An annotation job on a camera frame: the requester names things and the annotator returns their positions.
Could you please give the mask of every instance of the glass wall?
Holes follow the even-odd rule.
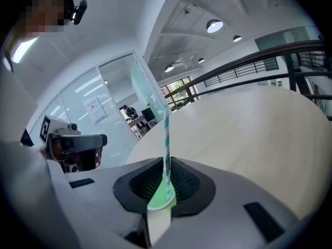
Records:
[[[53,101],[50,102],[50,104],[46,107],[46,109],[43,111],[43,113],[39,117],[39,121],[43,122],[45,114],[48,114],[50,116],[59,118],[67,123],[69,123],[68,116],[66,112],[69,110],[69,108],[65,108],[62,105],[60,96],[57,95]]]
[[[120,114],[96,69],[75,80],[60,95],[64,106],[69,109],[69,119],[77,124],[82,134],[107,135],[108,143],[103,149],[101,167],[124,164],[137,144],[137,138]],[[100,104],[100,117],[87,112],[87,104],[93,99]]]
[[[161,97],[154,93],[145,72],[131,54],[94,67],[71,82],[45,108],[29,134],[35,147],[43,146],[39,134],[45,114],[76,123],[82,134],[107,136],[100,167],[123,165],[139,140],[119,108],[126,103],[140,116],[149,106],[160,122],[163,104],[157,101],[156,95]],[[91,108],[92,102],[97,108]]]
[[[130,67],[132,86],[140,100],[144,100],[145,104],[150,107],[156,117],[157,122],[163,118],[163,104],[157,100],[150,83],[142,72],[140,65],[136,64],[134,60],[131,62]]]

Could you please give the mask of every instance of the round ceiling lamp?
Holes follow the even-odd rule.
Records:
[[[206,24],[206,30],[208,33],[214,33],[223,27],[223,23],[218,19],[211,19]]]
[[[165,67],[165,72],[167,73],[167,72],[169,72],[169,71],[172,71],[173,69],[174,69],[174,66],[171,65],[171,64],[169,64],[169,65],[167,65],[167,66]]]
[[[234,38],[233,38],[233,42],[238,42],[239,40],[241,40],[242,39],[242,37],[241,36],[239,36],[239,35],[235,35],[234,36]]]

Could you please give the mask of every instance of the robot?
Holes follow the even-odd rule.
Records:
[[[46,157],[58,162],[64,173],[97,168],[103,147],[107,145],[106,135],[81,135],[77,124],[68,124],[47,114],[39,138],[45,146]]]

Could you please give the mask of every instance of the glass partition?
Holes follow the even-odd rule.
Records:
[[[145,102],[146,105],[149,104],[156,120],[160,122],[164,118],[163,105],[158,102],[150,83],[144,76],[141,67],[136,64],[134,57],[131,58],[130,73],[132,86],[138,99]]]
[[[60,99],[59,95],[57,95],[55,97],[55,99],[50,102],[50,104],[46,107],[46,109],[40,115],[39,121],[43,122],[45,114],[48,114],[50,116],[57,117],[65,122],[69,123],[70,121],[66,114],[68,112],[68,110],[69,110],[69,108],[66,108],[66,110],[64,109],[61,99]]]
[[[137,138],[109,95],[101,75],[92,69],[66,87],[61,93],[68,117],[77,124],[82,134],[105,134],[101,167],[125,164]],[[89,111],[88,104],[97,101],[98,112]]]

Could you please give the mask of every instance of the plastic straw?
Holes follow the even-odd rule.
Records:
[[[170,119],[168,105],[164,105],[165,158],[167,200],[171,199]]]

